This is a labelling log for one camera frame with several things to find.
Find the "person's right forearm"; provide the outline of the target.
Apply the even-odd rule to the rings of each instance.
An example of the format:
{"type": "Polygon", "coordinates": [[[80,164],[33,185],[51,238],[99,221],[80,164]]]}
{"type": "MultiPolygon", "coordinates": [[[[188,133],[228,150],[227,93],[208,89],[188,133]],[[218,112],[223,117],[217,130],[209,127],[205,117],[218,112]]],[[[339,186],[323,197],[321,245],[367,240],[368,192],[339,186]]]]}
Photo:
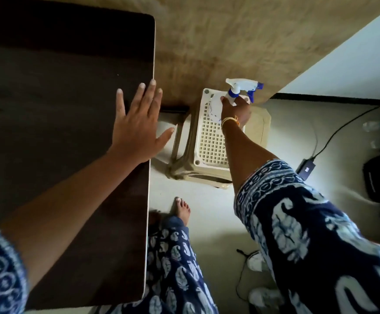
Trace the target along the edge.
{"type": "Polygon", "coordinates": [[[277,159],[277,156],[251,141],[241,128],[232,123],[227,122],[222,132],[234,193],[237,195],[245,181],[257,169],[268,161],[277,159]]]}

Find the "person's bare foot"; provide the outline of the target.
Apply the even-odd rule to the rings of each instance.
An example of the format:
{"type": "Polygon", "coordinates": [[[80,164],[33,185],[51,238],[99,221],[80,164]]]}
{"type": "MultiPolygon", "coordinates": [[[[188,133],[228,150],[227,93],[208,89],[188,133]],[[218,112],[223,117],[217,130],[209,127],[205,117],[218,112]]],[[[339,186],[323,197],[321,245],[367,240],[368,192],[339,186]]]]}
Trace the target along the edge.
{"type": "Polygon", "coordinates": [[[178,217],[183,222],[184,226],[188,225],[191,209],[182,198],[175,198],[175,207],[172,212],[174,216],[178,217]]]}

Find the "blue white patterned dress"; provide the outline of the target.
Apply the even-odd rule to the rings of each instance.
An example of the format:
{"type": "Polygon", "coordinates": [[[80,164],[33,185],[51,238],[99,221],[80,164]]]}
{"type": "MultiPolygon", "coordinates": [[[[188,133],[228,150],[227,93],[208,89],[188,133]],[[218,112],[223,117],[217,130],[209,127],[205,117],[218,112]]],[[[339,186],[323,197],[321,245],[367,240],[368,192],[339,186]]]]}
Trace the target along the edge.
{"type": "MultiPolygon", "coordinates": [[[[257,169],[234,211],[290,314],[380,314],[380,244],[287,163],[274,159],[257,169]]],[[[0,314],[23,314],[29,288],[19,252],[0,230],[0,314]]]]}

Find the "blue patterned trousers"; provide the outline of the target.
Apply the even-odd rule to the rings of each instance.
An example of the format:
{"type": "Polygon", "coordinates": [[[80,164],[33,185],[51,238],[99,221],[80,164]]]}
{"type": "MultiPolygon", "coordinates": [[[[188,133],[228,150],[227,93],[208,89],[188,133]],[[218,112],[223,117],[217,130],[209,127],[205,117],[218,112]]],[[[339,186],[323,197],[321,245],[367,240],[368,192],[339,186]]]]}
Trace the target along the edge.
{"type": "Polygon", "coordinates": [[[182,219],[168,217],[149,237],[147,262],[143,299],[106,314],[218,314],[182,219]]]}

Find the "black table frame bar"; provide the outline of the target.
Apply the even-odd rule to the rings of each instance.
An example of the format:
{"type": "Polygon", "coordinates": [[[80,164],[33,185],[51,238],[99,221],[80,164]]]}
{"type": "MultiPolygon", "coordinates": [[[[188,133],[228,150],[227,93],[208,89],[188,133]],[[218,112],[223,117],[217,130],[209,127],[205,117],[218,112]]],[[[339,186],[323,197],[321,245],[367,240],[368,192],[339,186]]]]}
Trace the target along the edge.
{"type": "Polygon", "coordinates": [[[186,115],[190,111],[187,105],[161,105],[160,113],[186,115]]]}

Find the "beige plastic stool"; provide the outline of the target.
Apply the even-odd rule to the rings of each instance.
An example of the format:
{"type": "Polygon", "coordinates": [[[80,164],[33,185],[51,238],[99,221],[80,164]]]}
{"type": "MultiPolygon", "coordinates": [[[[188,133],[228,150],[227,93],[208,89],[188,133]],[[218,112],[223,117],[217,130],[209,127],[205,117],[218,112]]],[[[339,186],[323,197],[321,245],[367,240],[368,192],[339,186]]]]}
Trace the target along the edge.
{"type": "Polygon", "coordinates": [[[179,117],[167,178],[218,189],[232,186],[220,115],[210,114],[210,103],[222,95],[225,92],[205,88],[200,102],[179,117]]]}

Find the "person's left forearm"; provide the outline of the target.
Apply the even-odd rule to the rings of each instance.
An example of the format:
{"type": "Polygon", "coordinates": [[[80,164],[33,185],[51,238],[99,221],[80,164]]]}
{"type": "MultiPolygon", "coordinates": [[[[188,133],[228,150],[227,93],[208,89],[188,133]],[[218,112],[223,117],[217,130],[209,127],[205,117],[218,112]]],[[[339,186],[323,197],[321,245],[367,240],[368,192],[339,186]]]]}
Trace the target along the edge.
{"type": "Polygon", "coordinates": [[[115,188],[151,157],[145,147],[110,149],[4,219],[0,230],[19,252],[30,288],[53,267],[115,188]]]}

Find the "white shoe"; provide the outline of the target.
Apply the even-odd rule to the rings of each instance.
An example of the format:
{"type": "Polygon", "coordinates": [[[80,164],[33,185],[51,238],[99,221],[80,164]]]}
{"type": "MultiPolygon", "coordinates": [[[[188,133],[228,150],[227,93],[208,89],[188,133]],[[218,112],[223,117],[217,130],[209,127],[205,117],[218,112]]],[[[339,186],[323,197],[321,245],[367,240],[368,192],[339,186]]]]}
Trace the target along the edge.
{"type": "Polygon", "coordinates": [[[257,250],[246,257],[246,266],[254,272],[268,272],[269,268],[263,258],[262,253],[257,250]]]}
{"type": "Polygon", "coordinates": [[[257,287],[249,292],[248,302],[259,308],[278,309],[285,301],[278,289],[257,287]]]}

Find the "black power adapter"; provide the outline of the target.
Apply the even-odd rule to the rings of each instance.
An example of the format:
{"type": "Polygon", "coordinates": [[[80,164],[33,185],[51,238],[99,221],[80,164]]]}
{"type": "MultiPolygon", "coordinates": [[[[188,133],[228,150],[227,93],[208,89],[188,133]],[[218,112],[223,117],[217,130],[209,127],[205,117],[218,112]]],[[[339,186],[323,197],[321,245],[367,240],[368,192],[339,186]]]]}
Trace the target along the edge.
{"type": "Polygon", "coordinates": [[[314,160],[315,157],[303,159],[296,169],[296,173],[300,178],[302,178],[303,181],[306,181],[308,179],[313,169],[315,168],[314,160]]]}

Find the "person's left hand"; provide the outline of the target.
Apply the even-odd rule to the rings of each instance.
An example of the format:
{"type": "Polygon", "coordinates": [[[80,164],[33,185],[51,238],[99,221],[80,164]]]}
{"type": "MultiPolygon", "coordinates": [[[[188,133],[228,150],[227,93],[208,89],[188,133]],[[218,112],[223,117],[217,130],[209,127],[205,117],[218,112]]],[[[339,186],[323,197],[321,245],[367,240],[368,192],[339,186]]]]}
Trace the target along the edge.
{"type": "Polygon", "coordinates": [[[112,143],[108,149],[120,159],[129,159],[133,163],[144,163],[159,152],[155,147],[158,117],[163,90],[157,88],[148,110],[141,109],[141,99],[148,85],[140,83],[130,104],[129,111],[121,120],[114,120],[112,143]]]}

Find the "white blue spray bottle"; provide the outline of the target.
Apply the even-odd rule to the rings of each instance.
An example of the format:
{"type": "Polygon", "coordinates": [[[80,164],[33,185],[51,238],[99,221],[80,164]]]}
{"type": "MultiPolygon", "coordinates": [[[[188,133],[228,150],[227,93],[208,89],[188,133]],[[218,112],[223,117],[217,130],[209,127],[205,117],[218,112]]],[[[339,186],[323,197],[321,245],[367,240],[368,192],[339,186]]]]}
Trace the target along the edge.
{"type": "Polygon", "coordinates": [[[221,113],[223,109],[220,98],[226,97],[232,106],[235,106],[235,99],[240,96],[241,93],[245,93],[242,98],[247,104],[254,102],[254,93],[256,90],[262,90],[264,84],[251,79],[226,79],[225,82],[229,85],[229,89],[226,92],[216,91],[214,94],[210,94],[210,102],[208,105],[209,119],[216,123],[221,123],[221,113]]]}

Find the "gold bangle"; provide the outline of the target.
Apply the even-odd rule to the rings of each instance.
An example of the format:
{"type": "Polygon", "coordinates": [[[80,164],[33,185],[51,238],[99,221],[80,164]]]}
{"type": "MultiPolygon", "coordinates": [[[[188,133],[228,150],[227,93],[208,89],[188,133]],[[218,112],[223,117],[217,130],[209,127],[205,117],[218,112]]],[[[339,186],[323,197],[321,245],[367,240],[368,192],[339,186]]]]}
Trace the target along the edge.
{"type": "Polygon", "coordinates": [[[220,124],[221,130],[223,130],[223,128],[227,122],[228,123],[234,123],[233,125],[240,128],[239,118],[237,116],[233,116],[233,117],[225,117],[224,119],[221,120],[221,124],[220,124]]]}

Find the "person's right hand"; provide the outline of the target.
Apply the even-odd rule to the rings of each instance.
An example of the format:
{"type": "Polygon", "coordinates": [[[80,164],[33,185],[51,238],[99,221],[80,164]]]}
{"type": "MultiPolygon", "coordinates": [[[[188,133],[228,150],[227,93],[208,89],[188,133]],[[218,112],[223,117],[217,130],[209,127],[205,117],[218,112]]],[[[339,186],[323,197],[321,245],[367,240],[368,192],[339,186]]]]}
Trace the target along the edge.
{"type": "Polygon", "coordinates": [[[235,98],[234,102],[231,103],[231,108],[229,110],[222,109],[221,120],[225,117],[237,116],[239,118],[240,128],[243,128],[249,121],[250,115],[250,103],[239,95],[235,98]]]}

